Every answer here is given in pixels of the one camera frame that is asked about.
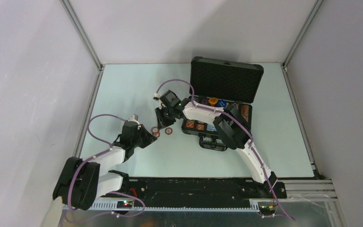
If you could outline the blue card deck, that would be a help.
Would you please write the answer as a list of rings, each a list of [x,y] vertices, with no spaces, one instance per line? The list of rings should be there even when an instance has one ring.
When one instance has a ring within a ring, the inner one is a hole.
[[[207,124],[206,126],[206,130],[207,131],[212,131],[212,132],[217,132],[215,126],[211,125],[211,124]]]

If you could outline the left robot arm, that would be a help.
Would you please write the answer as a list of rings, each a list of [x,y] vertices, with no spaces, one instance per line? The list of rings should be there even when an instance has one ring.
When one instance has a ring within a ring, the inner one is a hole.
[[[157,140],[143,124],[126,121],[121,133],[108,149],[86,159],[70,157],[66,160],[54,187],[52,198],[62,198],[62,203],[72,209],[88,210],[96,198],[114,192],[125,197],[130,192],[126,173],[113,169],[126,162],[136,148],[146,148]]]

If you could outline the orange round button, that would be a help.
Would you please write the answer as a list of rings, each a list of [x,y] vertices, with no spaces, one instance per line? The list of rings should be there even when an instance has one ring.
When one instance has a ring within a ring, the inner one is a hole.
[[[212,97],[212,98],[208,99],[208,103],[211,106],[215,106],[218,103],[218,98]]]

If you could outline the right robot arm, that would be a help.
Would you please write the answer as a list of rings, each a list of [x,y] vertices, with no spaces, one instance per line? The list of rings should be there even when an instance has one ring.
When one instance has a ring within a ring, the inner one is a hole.
[[[258,152],[248,123],[232,105],[221,108],[202,105],[193,99],[181,100],[170,90],[162,95],[155,93],[153,99],[159,103],[155,109],[159,130],[173,125],[177,119],[197,120],[214,126],[218,138],[229,149],[236,150],[249,168],[253,180],[257,182],[257,194],[267,198],[274,193],[276,174]]]

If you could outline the black poker set case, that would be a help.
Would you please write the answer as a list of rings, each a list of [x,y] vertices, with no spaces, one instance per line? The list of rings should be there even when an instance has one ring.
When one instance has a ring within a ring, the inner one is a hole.
[[[215,97],[232,105],[240,115],[240,106],[250,106],[250,119],[244,125],[251,130],[252,103],[264,74],[259,64],[224,61],[196,56],[191,60],[190,84],[194,90],[194,100],[208,105],[208,99]]]

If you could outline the purple chip stack row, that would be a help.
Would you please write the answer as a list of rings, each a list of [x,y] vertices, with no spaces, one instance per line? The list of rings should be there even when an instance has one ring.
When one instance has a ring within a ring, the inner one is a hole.
[[[203,123],[197,123],[195,129],[198,131],[204,131],[206,128],[205,124]]]

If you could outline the blue round dealer button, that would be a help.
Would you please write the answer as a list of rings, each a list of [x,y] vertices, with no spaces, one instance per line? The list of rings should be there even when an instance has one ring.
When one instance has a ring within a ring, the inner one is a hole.
[[[225,108],[228,106],[228,103],[224,100],[218,100],[216,105],[217,105],[217,107]]]

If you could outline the red poker chip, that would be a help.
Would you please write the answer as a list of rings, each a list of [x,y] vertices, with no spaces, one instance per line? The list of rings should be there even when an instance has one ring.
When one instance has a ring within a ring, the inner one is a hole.
[[[172,133],[173,133],[173,129],[172,128],[168,127],[168,128],[165,129],[165,134],[166,135],[171,135]]]
[[[158,132],[158,128],[157,128],[157,127],[153,127],[153,128],[151,129],[151,131],[152,131],[153,133],[157,133],[157,132]]]
[[[156,138],[159,138],[160,137],[160,132],[153,132],[153,136],[156,137]]]

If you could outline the dark orange chip stack row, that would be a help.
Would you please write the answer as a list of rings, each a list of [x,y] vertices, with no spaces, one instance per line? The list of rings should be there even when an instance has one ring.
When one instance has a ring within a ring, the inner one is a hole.
[[[241,105],[240,111],[242,117],[245,119],[246,122],[249,122],[250,119],[250,106],[249,105]]]

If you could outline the green chip stack row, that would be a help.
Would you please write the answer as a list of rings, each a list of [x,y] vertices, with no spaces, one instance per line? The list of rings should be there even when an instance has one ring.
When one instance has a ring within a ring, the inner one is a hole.
[[[186,128],[195,128],[195,121],[194,120],[187,120],[185,123]]]

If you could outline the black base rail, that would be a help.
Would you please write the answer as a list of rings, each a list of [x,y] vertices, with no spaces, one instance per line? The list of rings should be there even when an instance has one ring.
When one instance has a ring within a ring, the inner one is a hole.
[[[151,209],[248,209],[254,199],[274,201],[266,183],[250,178],[132,177],[120,192],[137,196]]]

